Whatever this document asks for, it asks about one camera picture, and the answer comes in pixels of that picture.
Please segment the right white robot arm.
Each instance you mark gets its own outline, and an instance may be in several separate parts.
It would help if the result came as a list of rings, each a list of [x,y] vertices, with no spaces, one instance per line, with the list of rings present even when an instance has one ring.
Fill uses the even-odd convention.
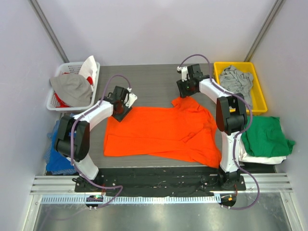
[[[209,75],[204,75],[199,64],[177,67],[181,80],[177,81],[180,97],[202,93],[216,103],[216,125],[222,135],[222,158],[218,168],[218,186],[228,190],[240,180],[239,139],[247,124],[244,97],[228,92]]]

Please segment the orange t shirt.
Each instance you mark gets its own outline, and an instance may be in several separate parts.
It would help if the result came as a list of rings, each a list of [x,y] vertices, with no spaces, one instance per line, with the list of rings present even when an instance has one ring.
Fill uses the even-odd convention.
[[[121,122],[108,118],[104,155],[152,155],[218,168],[221,152],[210,111],[192,97],[171,103],[171,108],[135,107]]]

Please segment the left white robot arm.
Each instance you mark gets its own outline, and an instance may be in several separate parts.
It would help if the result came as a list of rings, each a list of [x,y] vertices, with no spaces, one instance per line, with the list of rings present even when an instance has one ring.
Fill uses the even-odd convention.
[[[102,97],[96,104],[75,116],[63,116],[60,120],[54,149],[66,159],[86,181],[86,187],[97,192],[103,186],[103,176],[92,161],[90,150],[90,132],[103,120],[113,117],[121,122],[132,110],[137,100],[132,88],[115,86],[113,92]]]

